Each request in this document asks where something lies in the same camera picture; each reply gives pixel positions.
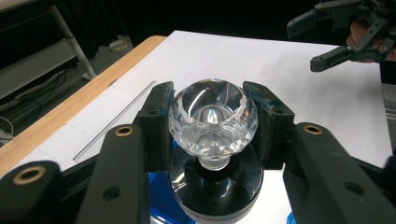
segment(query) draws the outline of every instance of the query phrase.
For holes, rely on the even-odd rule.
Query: glass knob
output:
[[[169,130],[178,145],[217,171],[251,141],[258,127],[257,108],[234,84],[207,79],[181,91],[169,111]]]

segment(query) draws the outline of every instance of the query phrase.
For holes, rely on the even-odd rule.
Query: metal rod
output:
[[[73,34],[70,32],[69,27],[67,26],[64,18],[62,17],[61,13],[59,12],[56,6],[49,7],[49,13],[53,16],[55,21],[58,23],[59,27],[61,28],[64,36],[69,44],[70,48],[78,57],[79,61],[82,62],[85,70],[87,71],[88,77],[85,77],[89,80],[94,79],[96,77],[93,68],[91,67],[90,62],[88,61],[87,57],[85,56],[84,52],[82,51],[81,47],[79,46],[77,40],[74,38]]]

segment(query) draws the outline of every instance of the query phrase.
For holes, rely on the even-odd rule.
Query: cable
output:
[[[48,98],[50,98],[51,95],[55,92],[55,90],[64,84],[64,81],[66,80],[66,76],[64,76],[64,81],[63,81],[63,83],[62,83],[61,85],[58,86],[58,82],[59,82],[59,79],[60,79],[59,76],[60,76],[60,75],[59,75],[59,73],[58,73],[58,76],[56,77],[55,86],[54,86],[52,89],[50,89],[50,90],[48,90],[48,91],[44,91],[43,93],[41,93],[41,94],[39,94],[39,95],[36,96],[36,97],[38,97],[38,96],[44,95],[45,93],[49,92],[49,94],[48,94],[46,97],[44,97],[43,99],[40,100],[41,103],[43,103],[43,102],[46,101]],[[29,97],[27,100],[31,100],[31,99],[34,99],[34,98],[35,98],[35,96],[33,95],[32,97]]]
[[[10,134],[11,135],[14,134],[14,125],[12,125],[11,121],[9,121],[8,119],[3,118],[3,117],[0,117],[0,119],[5,120],[9,124],[9,126],[11,127],[11,133]],[[12,140],[12,138],[0,138],[0,140]]]
[[[20,100],[20,101],[24,101],[24,102],[35,103],[36,105],[38,105],[38,112],[35,114],[35,116],[34,116],[32,119],[29,119],[28,121],[25,121],[23,124],[31,123],[32,121],[36,120],[36,119],[40,116],[41,112],[43,111],[43,105],[42,105],[42,104],[40,104],[38,101],[35,101],[35,100],[29,100],[29,99],[19,99],[19,100]],[[13,118],[16,118],[18,115],[22,114],[22,113],[25,112],[26,110],[32,109],[32,108],[34,108],[34,107],[35,107],[35,106],[32,105],[32,106],[30,106],[30,107],[28,107],[28,108],[22,110],[21,113],[17,114],[17,115],[14,116]]]
[[[31,88],[31,89],[25,91],[24,93],[22,93],[22,94],[16,96],[15,99],[14,99],[13,101],[11,101],[11,102],[9,102],[9,103],[6,103],[5,105],[0,105],[0,111],[5,111],[5,110],[7,110],[7,109],[10,109],[10,108],[12,108],[12,107],[17,106],[18,103],[20,102],[20,99],[23,98],[23,96],[26,96],[26,95],[32,93],[33,91],[36,91],[37,89],[39,89],[39,90],[38,90],[37,92],[34,92],[32,95],[27,96],[26,99],[31,100],[31,99],[33,99],[33,98],[36,98],[36,97],[38,97],[38,96],[40,96],[40,95],[42,95],[42,94],[45,94],[45,93],[51,91],[51,94],[49,94],[45,99],[49,98],[49,97],[52,95],[52,93],[55,91],[56,88],[61,87],[61,86],[65,83],[65,81],[66,81],[66,74],[67,74],[67,69],[64,69],[63,72],[62,72],[61,74],[60,74],[60,72],[58,72],[55,76],[49,78],[46,82],[44,82],[44,83],[42,83],[42,84],[39,84],[39,85],[37,85],[37,86],[34,86],[33,88]],[[59,76],[61,76],[61,75],[64,75],[64,80],[62,81],[62,83],[58,84],[58,82],[59,82]],[[52,88],[52,89],[50,89],[50,90],[48,90],[48,91],[41,92],[41,91],[43,91],[44,89],[46,89],[46,88],[52,83],[53,79],[55,79],[55,78],[56,78],[55,87]]]

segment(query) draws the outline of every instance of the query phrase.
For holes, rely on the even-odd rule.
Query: white surface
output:
[[[66,169],[151,81],[173,81],[176,91],[205,78],[243,81],[268,87],[295,114],[295,123],[313,122],[329,129],[354,157],[383,166],[391,154],[377,64],[343,63],[312,73],[312,57],[334,46],[174,32],[20,164],[53,160]],[[115,125],[131,123],[147,94]],[[99,150],[103,138],[90,148]],[[286,223],[290,212],[280,172],[266,172],[264,187],[241,223]]]

